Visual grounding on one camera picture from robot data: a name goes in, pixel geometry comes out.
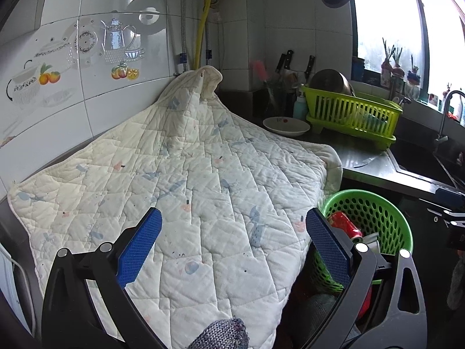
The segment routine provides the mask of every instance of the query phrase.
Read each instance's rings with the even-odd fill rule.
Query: white quilted mat
[[[126,290],[158,337],[183,349],[237,316],[252,348],[273,346],[310,242],[303,217],[338,191],[342,166],[327,145],[230,113],[213,93],[220,81],[209,66],[182,74],[152,106],[11,188],[42,293],[58,249],[93,251],[155,206],[162,231]],[[94,285],[91,293],[119,337]]]

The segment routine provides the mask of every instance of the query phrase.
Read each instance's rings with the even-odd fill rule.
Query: white plate
[[[273,133],[293,138],[310,130],[310,125],[302,120],[289,117],[271,117],[263,121],[263,126]]]

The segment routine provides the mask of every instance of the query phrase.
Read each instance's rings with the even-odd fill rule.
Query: faucet
[[[444,135],[444,136],[442,135],[442,131],[444,129],[444,122],[446,121],[446,117],[449,112],[450,100],[452,99],[453,94],[460,94],[463,98],[465,98],[465,93],[462,92],[461,90],[451,90],[449,93],[447,93],[446,98],[444,99],[444,103],[443,103],[442,120],[441,120],[441,126],[439,128],[438,137],[434,140],[435,150],[438,149],[438,146],[441,143],[444,143],[449,139],[447,135]]]

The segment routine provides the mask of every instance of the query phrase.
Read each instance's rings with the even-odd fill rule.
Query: stainless steel countertop
[[[429,201],[434,201],[434,193],[440,187],[458,191],[433,179],[402,170],[389,150],[376,149],[367,140],[329,130],[323,130],[319,135],[306,133],[297,139],[333,147],[341,159],[343,176],[349,179]]]

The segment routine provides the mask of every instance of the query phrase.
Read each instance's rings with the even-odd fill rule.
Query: yellow gas hose
[[[205,0],[205,7],[202,13],[201,23],[198,26],[197,30],[197,42],[195,44],[195,60],[194,60],[194,70],[198,69],[201,63],[201,51],[202,51],[202,38],[203,30],[205,28],[205,22],[208,17],[208,11],[210,10],[210,4],[212,0]]]

